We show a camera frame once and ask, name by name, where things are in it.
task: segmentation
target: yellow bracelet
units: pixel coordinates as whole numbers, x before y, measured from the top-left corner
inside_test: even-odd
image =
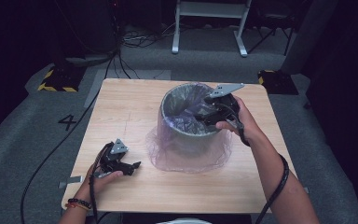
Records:
[[[66,203],[66,204],[65,204],[65,207],[67,207],[67,208],[81,207],[81,208],[83,208],[84,210],[89,211],[88,207],[84,206],[84,205],[81,204],[81,203]]]

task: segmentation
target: gray carpet floor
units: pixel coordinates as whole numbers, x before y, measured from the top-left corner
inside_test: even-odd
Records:
[[[257,31],[246,30],[243,41],[250,48],[260,38]],[[122,47],[122,59],[144,78],[186,81],[258,83],[257,72],[277,70],[285,57],[286,38],[282,32],[242,58],[233,28],[186,30],[181,33],[179,53],[173,55],[172,35],[146,48]],[[38,91],[51,67],[34,74],[25,88],[29,96],[0,125],[0,223],[20,223],[21,195],[34,170],[68,134],[58,121],[73,115],[79,121],[98,88],[98,78],[107,63],[89,67],[79,92]],[[109,76],[122,75],[118,58]],[[310,190],[310,198],[322,223],[358,223],[358,202],[351,182],[338,165],[311,109],[303,105],[310,81],[292,76],[299,95],[270,95],[272,107],[282,130],[299,180]],[[62,213],[63,189],[59,181],[72,172],[92,109],[76,129],[49,157],[28,188],[24,201],[26,223],[56,223]],[[119,214],[107,216],[102,223],[117,223]],[[263,223],[276,223],[266,215]]]

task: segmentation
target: person's right hand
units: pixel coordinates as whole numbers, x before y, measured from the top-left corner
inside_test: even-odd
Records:
[[[254,134],[261,133],[261,130],[258,127],[257,123],[255,122],[254,117],[252,116],[251,112],[249,112],[249,110],[246,107],[243,100],[238,96],[235,96],[235,95],[233,95],[233,96],[234,96],[235,100],[237,101],[238,106],[240,107],[239,119],[244,126],[243,133],[245,135],[245,139],[246,139],[246,141],[249,141],[249,138],[251,138]],[[228,129],[228,130],[234,132],[236,135],[239,135],[238,130],[226,121],[217,122],[216,128],[217,129]]]

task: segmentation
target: yellow and black hazard tape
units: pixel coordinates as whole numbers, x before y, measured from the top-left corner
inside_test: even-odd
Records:
[[[63,76],[54,73],[54,67],[52,67],[37,89],[39,91],[78,91],[85,71],[85,68],[75,68],[71,74]]]

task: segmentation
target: plastic bag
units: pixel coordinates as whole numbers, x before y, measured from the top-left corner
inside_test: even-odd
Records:
[[[152,163],[160,170],[199,173],[223,166],[231,154],[231,132],[195,119],[213,105],[203,99],[213,88],[187,83],[168,91],[158,112],[158,126],[147,136]]]

